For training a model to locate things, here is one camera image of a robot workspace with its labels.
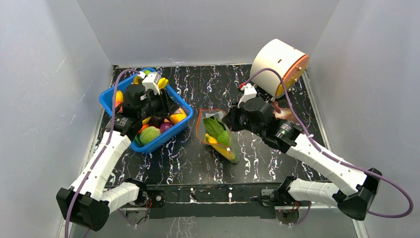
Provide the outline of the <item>clear zip top bag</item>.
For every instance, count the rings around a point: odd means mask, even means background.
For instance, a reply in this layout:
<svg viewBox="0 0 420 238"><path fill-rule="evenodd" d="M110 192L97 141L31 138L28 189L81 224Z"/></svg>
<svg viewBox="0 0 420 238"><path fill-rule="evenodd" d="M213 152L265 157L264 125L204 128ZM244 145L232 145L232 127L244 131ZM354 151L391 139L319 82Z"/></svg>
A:
<svg viewBox="0 0 420 238"><path fill-rule="evenodd" d="M196 136L233 164L239 163L237 137L222 121L227 113L221 109L200 109Z"/></svg>

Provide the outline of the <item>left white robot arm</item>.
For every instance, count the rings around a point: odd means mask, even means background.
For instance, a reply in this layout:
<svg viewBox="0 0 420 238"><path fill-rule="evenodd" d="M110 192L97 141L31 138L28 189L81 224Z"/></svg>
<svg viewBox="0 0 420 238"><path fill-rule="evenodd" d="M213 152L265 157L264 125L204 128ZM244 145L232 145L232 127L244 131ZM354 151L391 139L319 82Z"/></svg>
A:
<svg viewBox="0 0 420 238"><path fill-rule="evenodd" d="M113 97L111 119L86 167L69 188L60 188L56 194L65 219L66 234L70 223L98 231L115 210L128 203L143 206L148 200L146 185L132 178L111 190L104 191L104 188L118 160L142 128L143 121L153 116L169 116L179 109L179 105L166 88L146 89L139 84L127 86L123 98L123 102L117 104L116 97Z"/></svg>

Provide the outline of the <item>green leaf vegetable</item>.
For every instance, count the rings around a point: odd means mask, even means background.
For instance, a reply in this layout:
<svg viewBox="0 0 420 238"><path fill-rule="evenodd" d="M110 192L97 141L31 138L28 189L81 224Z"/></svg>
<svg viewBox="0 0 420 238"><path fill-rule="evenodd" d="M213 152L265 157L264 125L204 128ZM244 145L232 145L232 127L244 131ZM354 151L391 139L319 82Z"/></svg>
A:
<svg viewBox="0 0 420 238"><path fill-rule="evenodd" d="M215 116L203 119L207 133L214 137L219 144L229 147L229 133L225 124Z"/></svg>

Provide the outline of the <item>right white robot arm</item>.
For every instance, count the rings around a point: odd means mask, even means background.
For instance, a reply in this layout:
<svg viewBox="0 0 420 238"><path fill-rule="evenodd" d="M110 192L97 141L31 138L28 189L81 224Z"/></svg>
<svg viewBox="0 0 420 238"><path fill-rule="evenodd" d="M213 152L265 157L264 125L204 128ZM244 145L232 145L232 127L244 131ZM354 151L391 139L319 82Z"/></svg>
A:
<svg viewBox="0 0 420 238"><path fill-rule="evenodd" d="M374 168L363 172L346 166L345 160L332 160L328 150L312 142L302 127L274 115L274 107L261 98L235 103L222 118L227 128L250 131L269 147L294 157L326 177L329 182L310 182L289 178L278 189L285 205L308 200L337 207L348 217L363 221L377 194L380 172Z"/></svg>

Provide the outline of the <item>yellow bell pepper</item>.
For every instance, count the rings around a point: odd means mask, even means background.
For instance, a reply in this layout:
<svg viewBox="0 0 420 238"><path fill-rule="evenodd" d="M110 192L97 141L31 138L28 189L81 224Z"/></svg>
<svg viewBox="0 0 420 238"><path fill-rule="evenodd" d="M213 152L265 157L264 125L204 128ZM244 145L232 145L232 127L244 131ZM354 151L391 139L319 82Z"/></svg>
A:
<svg viewBox="0 0 420 238"><path fill-rule="evenodd" d="M185 111L180 107L178 108L175 113L171 114L169 119L173 124L177 124L181 122L183 119L187 117Z"/></svg>

